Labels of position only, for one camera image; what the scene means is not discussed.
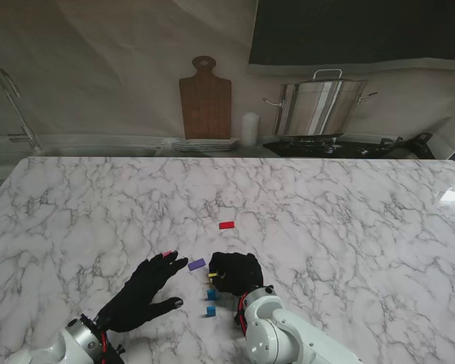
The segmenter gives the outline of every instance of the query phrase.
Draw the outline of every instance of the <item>blue block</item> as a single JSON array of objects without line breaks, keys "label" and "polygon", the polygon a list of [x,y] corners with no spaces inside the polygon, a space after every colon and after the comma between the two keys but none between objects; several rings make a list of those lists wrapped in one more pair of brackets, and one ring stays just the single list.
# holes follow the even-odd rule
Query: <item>blue block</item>
[{"label": "blue block", "polygon": [[215,307],[214,306],[209,306],[207,308],[207,316],[208,317],[214,317],[215,316]]},{"label": "blue block", "polygon": [[209,301],[215,301],[216,300],[215,290],[207,290],[207,299]]}]

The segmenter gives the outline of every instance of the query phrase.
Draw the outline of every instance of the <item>black glove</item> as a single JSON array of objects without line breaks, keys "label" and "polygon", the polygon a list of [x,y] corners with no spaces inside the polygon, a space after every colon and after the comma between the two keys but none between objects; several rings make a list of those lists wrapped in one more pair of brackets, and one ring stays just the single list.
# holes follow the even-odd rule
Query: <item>black glove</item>
[{"label": "black glove", "polygon": [[178,252],[166,257],[158,254],[150,261],[146,259],[141,262],[121,291],[99,311],[96,322],[98,329],[131,331],[181,307],[184,302],[178,297],[150,304],[167,280],[187,265],[187,258],[175,260],[177,256]]},{"label": "black glove", "polygon": [[263,273],[256,257],[249,253],[212,254],[209,272],[217,273],[212,283],[219,292],[229,292],[235,296],[251,291],[263,285]]}]

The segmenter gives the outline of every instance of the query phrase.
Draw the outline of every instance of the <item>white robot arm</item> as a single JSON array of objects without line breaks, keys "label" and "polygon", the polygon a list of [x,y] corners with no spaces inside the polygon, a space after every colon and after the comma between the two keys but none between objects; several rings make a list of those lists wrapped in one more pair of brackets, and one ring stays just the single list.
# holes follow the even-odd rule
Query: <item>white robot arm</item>
[{"label": "white robot arm", "polygon": [[255,364],[361,364],[346,347],[286,310],[271,287],[242,299],[246,351]]},{"label": "white robot arm", "polygon": [[22,349],[5,361],[5,364],[124,364],[120,354],[124,349],[116,350],[86,316],[69,322],[51,344],[37,350]]}]

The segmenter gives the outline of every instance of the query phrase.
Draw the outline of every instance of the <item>purple block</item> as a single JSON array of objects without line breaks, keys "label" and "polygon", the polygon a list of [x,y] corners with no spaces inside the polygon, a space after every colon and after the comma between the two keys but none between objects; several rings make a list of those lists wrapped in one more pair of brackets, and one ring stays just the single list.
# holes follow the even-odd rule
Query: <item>purple block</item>
[{"label": "purple block", "polygon": [[198,269],[200,267],[203,267],[204,265],[206,265],[206,262],[204,262],[204,259],[199,259],[199,260],[196,260],[195,262],[189,263],[188,267],[189,267],[190,271],[193,271],[194,269]]}]

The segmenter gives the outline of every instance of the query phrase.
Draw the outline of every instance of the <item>robotic hand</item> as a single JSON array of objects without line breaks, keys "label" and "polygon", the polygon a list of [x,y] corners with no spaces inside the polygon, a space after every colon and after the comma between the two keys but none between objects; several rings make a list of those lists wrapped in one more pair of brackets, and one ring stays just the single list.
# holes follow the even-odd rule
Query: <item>robotic hand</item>
[{"label": "robotic hand", "polygon": [[6,364],[116,364],[124,363],[106,338],[105,332],[134,330],[155,317],[178,309],[184,302],[178,297],[151,303],[167,280],[187,265],[178,253],[158,254],[140,263],[121,291],[99,311],[96,322],[85,315],[71,321],[46,348],[22,349],[7,359]]},{"label": "robotic hand", "polygon": [[253,363],[360,364],[346,347],[285,309],[273,286],[263,286],[253,254],[214,253],[209,272],[218,274],[212,283],[220,292],[240,297],[235,321]]}]

